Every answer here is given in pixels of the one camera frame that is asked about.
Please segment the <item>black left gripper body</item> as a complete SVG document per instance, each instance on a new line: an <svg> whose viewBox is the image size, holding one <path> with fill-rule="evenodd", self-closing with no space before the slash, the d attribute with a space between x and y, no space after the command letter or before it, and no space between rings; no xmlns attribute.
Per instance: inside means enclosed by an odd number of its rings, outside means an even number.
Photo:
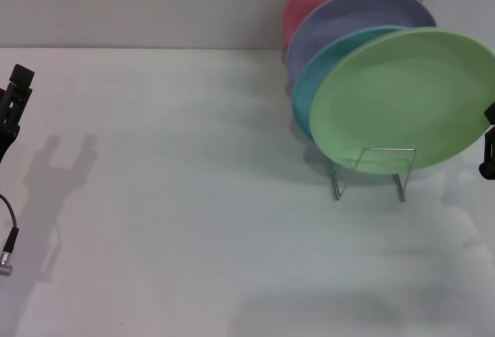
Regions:
<svg viewBox="0 0 495 337"><path fill-rule="evenodd" d="M0 127L0 161L5 156L13 142L19 134L19 125L8 126L6 123L1 123Z"/></svg>

